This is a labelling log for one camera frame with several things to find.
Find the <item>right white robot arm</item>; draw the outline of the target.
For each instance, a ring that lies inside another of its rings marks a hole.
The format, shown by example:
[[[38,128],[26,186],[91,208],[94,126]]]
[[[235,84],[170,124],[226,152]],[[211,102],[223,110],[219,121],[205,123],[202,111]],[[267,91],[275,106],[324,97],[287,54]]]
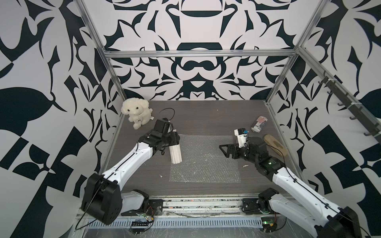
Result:
[[[224,156],[243,159],[255,165],[256,170],[288,192],[299,204],[291,202],[280,192],[268,188],[256,202],[244,202],[245,214],[281,214],[314,238],[360,238],[361,226],[357,213],[349,207],[341,208],[324,198],[298,178],[285,163],[269,155],[267,144],[259,137],[237,136],[235,144],[220,145]]]

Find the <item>clear bubble wrap sheet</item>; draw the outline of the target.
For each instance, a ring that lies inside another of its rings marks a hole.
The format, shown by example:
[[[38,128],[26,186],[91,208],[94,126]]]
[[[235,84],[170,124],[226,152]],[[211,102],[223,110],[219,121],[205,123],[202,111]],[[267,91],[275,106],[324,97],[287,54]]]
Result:
[[[170,182],[240,183],[238,162],[226,158],[219,146],[232,136],[180,135],[182,162],[172,164]]]

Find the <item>wall coat hook rack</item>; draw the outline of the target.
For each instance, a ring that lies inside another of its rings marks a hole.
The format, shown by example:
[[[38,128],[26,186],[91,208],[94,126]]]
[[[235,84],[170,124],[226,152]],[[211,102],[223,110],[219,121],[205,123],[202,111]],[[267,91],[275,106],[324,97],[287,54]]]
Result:
[[[319,84],[328,88],[329,97],[334,95],[339,100],[338,107],[348,110],[352,114],[350,120],[358,121],[367,130],[364,136],[372,136],[378,143],[381,143],[381,122],[338,79],[330,77],[324,71],[323,79]]]

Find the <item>white ribbed vase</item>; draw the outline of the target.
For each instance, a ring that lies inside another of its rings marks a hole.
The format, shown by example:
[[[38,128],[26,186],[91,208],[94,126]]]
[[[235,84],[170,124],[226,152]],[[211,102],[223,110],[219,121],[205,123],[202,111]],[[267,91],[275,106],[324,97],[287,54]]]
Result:
[[[181,146],[179,144],[169,146],[169,151],[170,151],[172,164],[179,164],[182,162]]]

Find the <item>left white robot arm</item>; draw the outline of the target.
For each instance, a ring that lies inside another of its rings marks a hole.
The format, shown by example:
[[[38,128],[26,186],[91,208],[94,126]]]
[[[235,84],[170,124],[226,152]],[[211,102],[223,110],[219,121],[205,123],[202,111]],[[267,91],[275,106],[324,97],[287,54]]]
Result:
[[[81,210],[105,225],[110,225],[121,213],[144,213],[149,196],[133,190],[122,194],[131,176],[157,151],[167,147],[179,149],[180,136],[176,131],[161,134],[151,131],[141,136],[134,148],[116,165],[102,174],[94,173],[87,180]]]

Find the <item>tan wooden vase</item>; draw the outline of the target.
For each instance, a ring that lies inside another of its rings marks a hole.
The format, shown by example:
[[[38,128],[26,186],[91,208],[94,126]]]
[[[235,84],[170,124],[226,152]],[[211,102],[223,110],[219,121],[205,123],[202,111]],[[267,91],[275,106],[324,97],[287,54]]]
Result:
[[[279,156],[281,157],[288,156],[288,150],[286,149],[286,147],[281,142],[279,142],[275,137],[273,137],[270,134],[267,134],[263,137],[263,139],[264,139],[264,142],[268,144],[271,147],[271,149],[275,153],[277,153]]]

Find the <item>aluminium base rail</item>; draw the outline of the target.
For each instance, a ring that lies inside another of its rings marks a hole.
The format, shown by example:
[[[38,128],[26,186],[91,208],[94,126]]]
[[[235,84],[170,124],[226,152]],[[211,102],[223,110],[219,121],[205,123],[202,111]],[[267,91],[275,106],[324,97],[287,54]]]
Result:
[[[189,196],[152,196],[144,213],[130,211],[121,213],[110,225],[105,225],[85,214],[78,217],[76,230],[130,229],[136,220],[154,216],[154,229],[178,228],[254,228],[262,229],[262,217],[276,215],[278,227],[288,222],[283,215],[263,213],[256,208],[258,194],[208,194]]]

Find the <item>white plush dog toy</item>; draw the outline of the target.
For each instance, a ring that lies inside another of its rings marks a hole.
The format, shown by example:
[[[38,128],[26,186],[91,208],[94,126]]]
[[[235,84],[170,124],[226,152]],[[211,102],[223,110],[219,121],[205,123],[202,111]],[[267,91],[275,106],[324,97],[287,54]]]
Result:
[[[129,98],[122,103],[121,107],[122,114],[129,116],[128,120],[134,123],[135,130],[153,119],[152,111],[149,102],[140,98]]]

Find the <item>right green circuit board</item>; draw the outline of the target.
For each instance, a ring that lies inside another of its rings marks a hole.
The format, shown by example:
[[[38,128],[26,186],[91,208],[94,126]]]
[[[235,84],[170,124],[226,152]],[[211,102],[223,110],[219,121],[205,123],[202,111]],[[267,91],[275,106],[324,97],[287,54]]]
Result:
[[[270,234],[277,230],[278,223],[277,223],[276,215],[272,217],[262,217],[261,222],[263,226],[262,228],[263,232]]]

